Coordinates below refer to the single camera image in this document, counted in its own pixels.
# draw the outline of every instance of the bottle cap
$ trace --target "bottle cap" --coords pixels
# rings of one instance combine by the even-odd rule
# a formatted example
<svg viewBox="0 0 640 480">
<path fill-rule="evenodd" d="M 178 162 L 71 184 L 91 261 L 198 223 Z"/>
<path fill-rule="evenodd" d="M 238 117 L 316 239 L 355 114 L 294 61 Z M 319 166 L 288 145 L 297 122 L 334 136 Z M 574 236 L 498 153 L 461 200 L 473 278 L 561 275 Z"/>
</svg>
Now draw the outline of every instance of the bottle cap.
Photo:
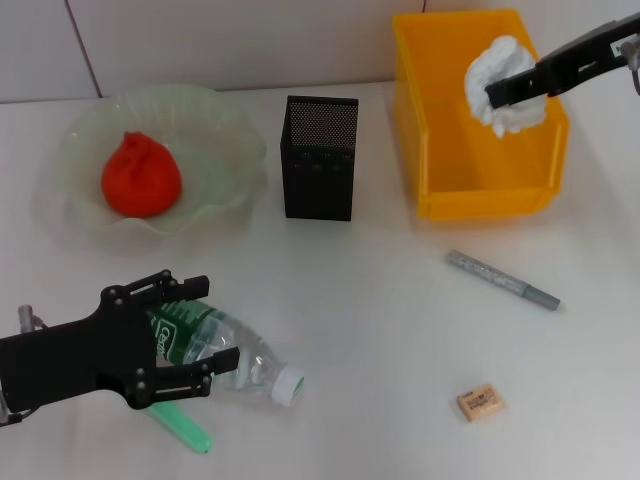
<svg viewBox="0 0 640 480">
<path fill-rule="evenodd" d="M 302 391 L 303 385 L 304 372 L 291 365 L 285 365 L 273 384 L 271 399 L 275 403 L 290 407 Z"/>
</svg>

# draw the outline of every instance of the yellow storage box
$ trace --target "yellow storage box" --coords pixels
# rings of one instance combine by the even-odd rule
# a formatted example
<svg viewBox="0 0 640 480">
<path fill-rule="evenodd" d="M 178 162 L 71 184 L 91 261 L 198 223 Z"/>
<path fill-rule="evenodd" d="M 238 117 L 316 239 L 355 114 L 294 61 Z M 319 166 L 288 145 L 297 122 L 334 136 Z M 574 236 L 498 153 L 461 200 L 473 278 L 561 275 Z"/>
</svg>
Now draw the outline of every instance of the yellow storage box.
<svg viewBox="0 0 640 480">
<path fill-rule="evenodd" d="M 464 77 L 501 35 L 536 56 L 516 10 L 397 15 L 394 116 L 418 215 L 432 220 L 535 213 L 560 191 L 569 121 L 557 98 L 537 127 L 499 139 L 471 116 Z"/>
</svg>

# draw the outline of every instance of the white tabletop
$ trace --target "white tabletop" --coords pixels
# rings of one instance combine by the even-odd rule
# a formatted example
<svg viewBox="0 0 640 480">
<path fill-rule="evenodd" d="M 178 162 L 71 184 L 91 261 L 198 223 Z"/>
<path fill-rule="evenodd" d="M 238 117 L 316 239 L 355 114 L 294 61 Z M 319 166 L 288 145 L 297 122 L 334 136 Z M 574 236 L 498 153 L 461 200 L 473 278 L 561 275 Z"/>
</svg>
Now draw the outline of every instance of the white tabletop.
<svg viewBox="0 0 640 480">
<path fill-rule="evenodd" d="M 96 101 L 0 106 L 0 335 L 17 332 L 22 303 L 50 324 L 76 320 L 106 285 L 170 268 L 209 275 L 208 301 L 307 374 L 291 409 L 228 393 L 182 402 L 215 437 L 208 455 L 113 393 L 44 407 L 0 430 L 0 477 L 637 479 L 640 189 L 614 185 L 640 178 L 640 162 L 596 158 L 574 121 L 565 188 L 547 211 L 429 225 L 404 193 L 391 91 L 233 93 L 267 142 L 266 175 L 250 207 L 167 239 L 91 234 L 52 195 L 57 142 Z M 279 141 L 294 93 L 360 99 L 351 223 L 284 216 Z M 558 296 L 561 310 L 453 269 L 451 248 Z M 455 397 L 487 382 L 507 409 L 467 424 Z"/>
</svg>

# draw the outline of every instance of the eraser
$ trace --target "eraser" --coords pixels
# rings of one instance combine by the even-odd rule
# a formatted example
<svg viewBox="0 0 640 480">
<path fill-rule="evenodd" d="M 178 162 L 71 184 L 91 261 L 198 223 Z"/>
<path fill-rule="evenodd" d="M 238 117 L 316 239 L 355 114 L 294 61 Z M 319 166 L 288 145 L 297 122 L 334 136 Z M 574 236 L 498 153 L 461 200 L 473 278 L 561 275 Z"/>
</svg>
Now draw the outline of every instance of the eraser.
<svg viewBox="0 0 640 480">
<path fill-rule="evenodd" d="M 504 408 L 502 398 L 491 385 L 484 385 L 460 395 L 458 405 L 470 422 L 493 415 Z"/>
</svg>

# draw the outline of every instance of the white towel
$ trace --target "white towel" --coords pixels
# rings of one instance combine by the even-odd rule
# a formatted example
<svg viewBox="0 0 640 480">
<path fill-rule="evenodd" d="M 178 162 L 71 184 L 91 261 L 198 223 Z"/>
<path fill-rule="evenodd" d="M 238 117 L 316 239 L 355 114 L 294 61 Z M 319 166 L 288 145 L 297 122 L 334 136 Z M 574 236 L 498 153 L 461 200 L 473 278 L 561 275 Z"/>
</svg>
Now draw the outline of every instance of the white towel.
<svg viewBox="0 0 640 480">
<path fill-rule="evenodd" d="M 531 53 L 519 45 L 515 38 L 500 37 L 469 67 L 464 83 L 471 113 L 483 124 L 492 125 L 500 138 L 506 131 L 519 133 L 523 128 L 544 122 L 546 98 L 542 95 L 494 109 L 485 88 L 498 80 L 529 70 L 535 64 Z"/>
</svg>

